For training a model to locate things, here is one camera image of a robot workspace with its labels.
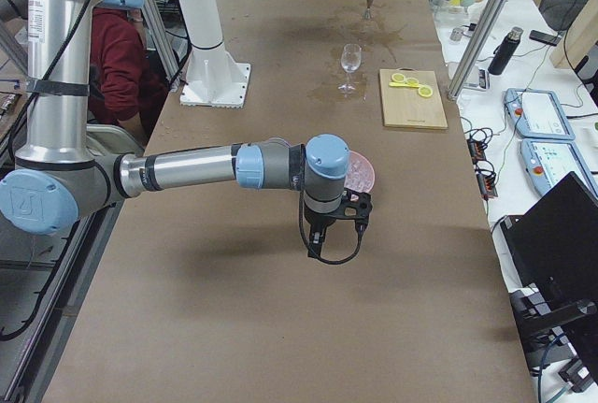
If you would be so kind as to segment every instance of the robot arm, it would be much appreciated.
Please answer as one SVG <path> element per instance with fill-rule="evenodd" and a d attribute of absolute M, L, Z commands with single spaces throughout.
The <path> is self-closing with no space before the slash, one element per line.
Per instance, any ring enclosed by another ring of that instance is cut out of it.
<path fill-rule="evenodd" d="M 361 241 L 370 197 L 344 188 L 349 148 L 333 135 L 314 137 L 306 146 L 274 138 L 148 157 L 92 156 L 85 127 L 92 7 L 100 1 L 29 0 L 27 142 L 14 155 L 15 171 L 0 181 L 0 210 L 7 219 L 22 230 L 52 234 L 144 191 L 236 180 L 242 187 L 301 193 L 309 239 L 303 218 L 300 227 L 311 257 L 324 261 L 321 244 L 338 219 L 355 221 Z M 141 7 L 143 0 L 104 5 Z"/>

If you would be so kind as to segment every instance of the table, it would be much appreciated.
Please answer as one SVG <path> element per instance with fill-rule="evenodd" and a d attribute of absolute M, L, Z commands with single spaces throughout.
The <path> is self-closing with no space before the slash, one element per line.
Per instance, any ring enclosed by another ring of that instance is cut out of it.
<path fill-rule="evenodd" d="M 426 0 L 218 0 L 251 62 L 243 109 L 170 96 L 149 153 L 342 136 L 377 171 L 360 255 L 306 258 L 297 195 L 231 183 L 125 203 L 44 401 L 532 402 L 459 114 L 447 131 L 382 125 L 377 72 L 448 77 Z M 359 94 L 336 86 L 363 46 Z M 352 249 L 349 224 L 324 254 Z"/>
<path fill-rule="evenodd" d="M 479 14 L 484 5 L 485 1 L 471 6 L 469 16 L 463 13 L 448 12 L 436 14 L 434 23 L 438 38 L 442 43 L 443 56 L 446 62 L 458 62 L 467 44 L 466 38 L 460 43 L 453 43 L 449 40 L 452 28 L 461 24 L 468 24 L 469 17 Z M 500 133 L 492 139 L 489 148 L 486 150 L 488 158 L 494 163 L 496 169 L 504 164 L 497 186 L 498 197 L 492 199 L 488 205 L 490 226 L 495 226 L 507 214 L 525 213 L 539 199 L 520 160 L 518 146 L 520 139 L 518 136 L 513 137 L 513 127 L 510 122 L 505 126 L 504 91 L 507 88 L 526 87 L 552 90 L 559 96 L 562 103 L 569 105 L 564 107 L 565 113 L 568 115 L 596 112 L 594 102 L 585 87 L 579 86 L 580 81 L 575 73 L 568 68 L 557 69 L 550 62 L 549 56 L 554 48 L 548 46 L 542 48 L 545 45 L 528 38 L 532 29 L 554 34 L 554 31 L 548 27 L 542 18 L 533 0 L 507 0 L 496 24 L 492 28 L 491 36 L 479 55 L 479 59 L 487 60 L 477 64 L 480 67 L 488 68 L 491 62 L 491 59 L 488 58 L 492 56 L 494 49 L 515 25 L 524 29 L 521 43 L 515 52 L 516 55 L 522 56 L 511 59 L 501 76 L 491 76 L 491 88 L 487 92 L 463 90 L 457 103 L 464 118 L 469 120 L 474 127 L 490 127 L 494 132 Z M 464 130 L 470 128 L 469 122 L 463 121 Z M 580 148 L 589 168 L 593 171 L 598 170 L 597 142 L 595 137 L 589 135 L 587 128 L 593 126 L 595 122 L 598 122 L 598 117 L 570 120 L 577 135 L 576 144 Z M 506 287 L 509 292 L 514 292 L 520 289 L 521 283 L 500 230 L 494 231 L 493 240 L 501 260 Z M 562 380 L 556 373 L 563 364 L 556 363 L 552 365 L 543 376 L 542 387 L 545 401 L 556 394 L 563 385 Z M 566 394 L 559 401 L 564 403 L 598 401 L 598 386 L 594 384 L 584 394 Z"/>

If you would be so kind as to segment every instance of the black phone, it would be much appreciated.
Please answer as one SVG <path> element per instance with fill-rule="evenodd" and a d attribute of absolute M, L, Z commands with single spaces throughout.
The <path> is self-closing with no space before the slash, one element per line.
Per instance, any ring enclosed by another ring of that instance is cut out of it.
<path fill-rule="evenodd" d="M 553 36 L 551 34 L 545 34 L 544 32 L 531 31 L 530 39 L 539 41 L 540 43 L 546 43 L 550 46 L 557 46 L 559 44 L 559 41 L 561 41 L 561 36 Z"/>

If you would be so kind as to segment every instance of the blue tablet device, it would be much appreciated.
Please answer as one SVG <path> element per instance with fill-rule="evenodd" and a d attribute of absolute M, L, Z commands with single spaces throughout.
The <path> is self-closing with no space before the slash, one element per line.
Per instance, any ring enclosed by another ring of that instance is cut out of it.
<path fill-rule="evenodd" d="M 554 92 L 509 88 L 505 108 L 524 138 L 575 139 L 573 129 Z"/>
<path fill-rule="evenodd" d="M 525 169 L 540 195 L 573 171 L 598 196 L 598 186 L 575 141 L 526 138 L 520 148 Z"/>

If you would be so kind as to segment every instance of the blue joint cap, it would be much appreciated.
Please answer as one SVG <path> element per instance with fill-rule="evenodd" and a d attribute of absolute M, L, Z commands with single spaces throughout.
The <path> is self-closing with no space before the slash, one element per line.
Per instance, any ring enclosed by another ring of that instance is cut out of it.
<path fill-rule="evenodd" d="M 349 146 L 340 137 L 331 134 L 318 135 L 307 142 L 307 164 L 321 177 L 340 180 L 349 170 Z"/>
<path fill-rule="evenodd" d="M 241 146 L 236 153 L 236 181 L 243 188 L 263 186 L 263 157 L 258 146 Z"/>
<path fill-rule="evenodd" d="M 0 181 L 0 211 L 36 235 L 50 235 L 78 219 L 77 202 L 64 185 L 32 169 L 17 169 Z"/>
<path fill-rule="evenodd" d="M 142 8 L 145 0 L 104 0 L 98 7 L 116 8 L 117 10 L 131 10 L 134 8 Z"/>

